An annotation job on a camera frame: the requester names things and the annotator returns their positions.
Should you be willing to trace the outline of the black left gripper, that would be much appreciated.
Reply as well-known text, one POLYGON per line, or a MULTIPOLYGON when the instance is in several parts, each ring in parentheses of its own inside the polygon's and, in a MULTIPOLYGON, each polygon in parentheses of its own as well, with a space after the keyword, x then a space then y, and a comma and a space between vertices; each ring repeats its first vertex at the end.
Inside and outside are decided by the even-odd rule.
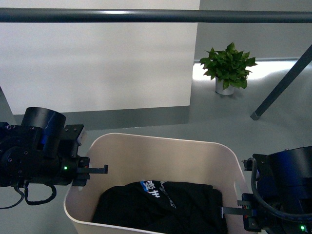
POLYGON ((58 146, 58 157, 60 168, 57 178, 58 185, 85 186, 90 178, 88 174, 107 174, 108 165, 102 168, 90 168, 90 159, 86 156, 78 155, 78 148, 82 145, 82 140, 86 132, 84 125, 66 125, 58 146), (87 173, 78 173, 78 168, 86 168, 87 173))

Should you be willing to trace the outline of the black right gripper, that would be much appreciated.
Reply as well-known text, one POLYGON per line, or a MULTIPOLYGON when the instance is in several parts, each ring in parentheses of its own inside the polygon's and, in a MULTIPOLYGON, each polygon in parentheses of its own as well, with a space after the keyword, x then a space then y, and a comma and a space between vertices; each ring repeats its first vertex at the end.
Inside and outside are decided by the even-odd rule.
POLYGON ((255 176, 251 176, 250 185, 256 190, 256 193, 243 193, 238 205, 241 208, 220 207, 221 217, 225 215, 242 215, 243 227, 248 232, 259 233, 264 229, 267 218, 265 209, 259 202, 259 199, 266 201, 268 199, 268 163, 265 157, 251 157, 242 161, 243 170, 252 173, 253 164, 257 163, 255 176))

